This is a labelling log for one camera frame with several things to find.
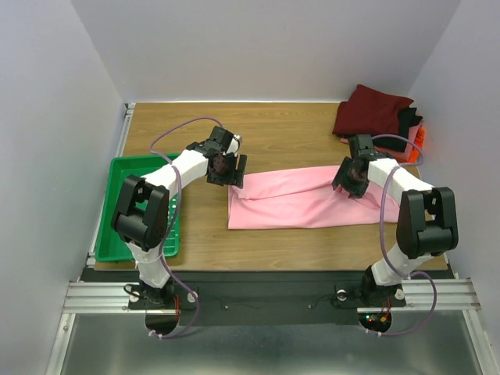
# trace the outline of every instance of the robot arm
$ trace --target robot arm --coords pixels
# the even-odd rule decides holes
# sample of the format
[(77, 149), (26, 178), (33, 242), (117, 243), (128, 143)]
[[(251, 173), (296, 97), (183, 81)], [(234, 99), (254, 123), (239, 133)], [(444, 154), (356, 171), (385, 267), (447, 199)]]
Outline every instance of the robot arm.
[[(144, 288), (161, 290), (170, 278), (159, 246), (166, 234), (169, 201), (178, 192), (173, 166), (180, 173), (182, 188), (204, 176), (211, 184), (242, 188), (246, 155), (240, 156), (237, 165), (241, 143), (240, 136), (214, 127), (208, 139), (187, 146), (172, 165), (142, 177), (129, 176), (123, 182), (112, 228), (132, 251)], [(136, 204), (144, 201), (146, 208), (139, 209)]]
[[(342, 186), (350, 197), (360, 198), (369, 181), (383, 187), (398, 162), (388, 154), (377, 152), (371, 136), (360, 135), (349, 140), (351, 158), (345, 158), (332, 183)], [(433, 187), (400, 168), (393, 174), (388, 194), (399, 204), (397, 243), (387, 253), (391, 264), (402, 274), (434, 256), (456, 247), (458, 230), (455, 196), (447, 187)], [(426, 220), (425, 214), (434, 215)], [(368, 289), (400, 284), (402, 278), (381, 259), (366, 271)]]

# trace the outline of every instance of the metal frame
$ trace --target metal frame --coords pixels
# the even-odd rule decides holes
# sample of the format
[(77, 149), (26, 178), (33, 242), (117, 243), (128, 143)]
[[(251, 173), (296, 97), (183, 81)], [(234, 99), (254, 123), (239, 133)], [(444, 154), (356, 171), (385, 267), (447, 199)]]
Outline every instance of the metal frame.
[[(123, 154), (134, 115), (135, 103), (125, 106), (127, 111), (115, 157)], [(101, 205), (101, 212), (88, 250), (87, 267), (89, 268), (93, 268), (95, 265), (95, 243), (101, 223), (102, 207), (103, 205)], [(487, 375), (499, 374), (498, 364), (480, 318), (480, 303), (472, 281), (460, 280), (457, 277), (455, 280), (436, 280), (435, 282), (439, 294), (436, 310), (462, 310), (482, 372)], [(402, 285), (407, 306), (393, 308), (394, 311), (425, 311), (430, 308), (433, 292), (426, 281), (405, 280)], [(141, 310), (128, 309), (129, 296), (123, 291), (123, 286), (124, 283), (70, 283), (48, 362), (47, 375), (60, 374), (63, 369), (77, 314), (145, 313)], [(378, 311), (378, 309), (358, 309), (359, 313), (372, 311)], [(149, 313), (174, 314), (175, 312), (173, 310), (148, 310)]]

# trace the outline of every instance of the pink cloth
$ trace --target pink cloth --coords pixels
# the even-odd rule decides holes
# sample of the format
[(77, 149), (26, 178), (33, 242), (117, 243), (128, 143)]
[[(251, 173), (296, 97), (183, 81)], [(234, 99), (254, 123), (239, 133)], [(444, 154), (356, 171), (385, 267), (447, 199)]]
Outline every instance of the pink cloth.
[[(415, 125), (414, 127), (409, 128), (409, 133), (408, 133), (408, 139), (411, 142), (415, 141), (416, 134), (418, 133), (420, 127), (422, 126), (422, 122), (420, 122), (418, 125)], [(349, 143), (349, 140), (345, 138), (341, 138), (342, 143)], [(383, 147), (376, 147), (375, 148), (379, 152), (386, 152), (388, 154), (393, 155), (397, 160), (402, 160), (402, 161), (407, 161), (409, 159), (409, 156), (412, 154), (413, 146), (411, 146), (410, 143), (406, 145), (405, 152), (397, 152), (394, 150), (390, 150), (389, 148), (383, 148)]]
[[(243, 189), (229, 186), (229, 229), (321, 228), (377, 223), (382, 188), (371, 184), (361, 199), (333, 190), (338, 166), (248, 174)], [(387, 197), (385, 220), (398, 221)]]

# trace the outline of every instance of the black cloth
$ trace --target black cloth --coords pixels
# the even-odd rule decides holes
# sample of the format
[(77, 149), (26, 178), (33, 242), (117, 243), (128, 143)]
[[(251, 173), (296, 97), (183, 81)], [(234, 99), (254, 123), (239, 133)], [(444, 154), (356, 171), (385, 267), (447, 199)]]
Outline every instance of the black cloth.
[[(422, 121), (422, 116), (416, 115), (416, 108), (405, 108), (398, 112), (399, 131), (398, 135), (408, 139), (409, 128), (414, 127)], [(404, 152), (407, 143), (395, 138), (380, 138), (373, 141), (373, 145), (377, 147), (389, 148), (397, 152)]]

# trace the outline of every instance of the pile of clothes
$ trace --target pile of clothes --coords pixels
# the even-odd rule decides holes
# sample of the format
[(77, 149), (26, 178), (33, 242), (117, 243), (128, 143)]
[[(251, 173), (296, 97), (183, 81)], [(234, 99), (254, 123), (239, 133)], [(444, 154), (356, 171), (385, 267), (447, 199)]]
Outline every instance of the pile of clothes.
[[(395, 134), (413, 141), (422, 148), (425, 130), (422, 116), (410, 108), (413, 100), (403, 96), (385, 94), (359, 84), (348, 101), (337, 111), (333, 134), (348, 142), (357, 134)], [(394, 138), (373, 141), (380, 152), (388, 152), (400, 162), (415, 162), (418, 151), (406, 142)]]

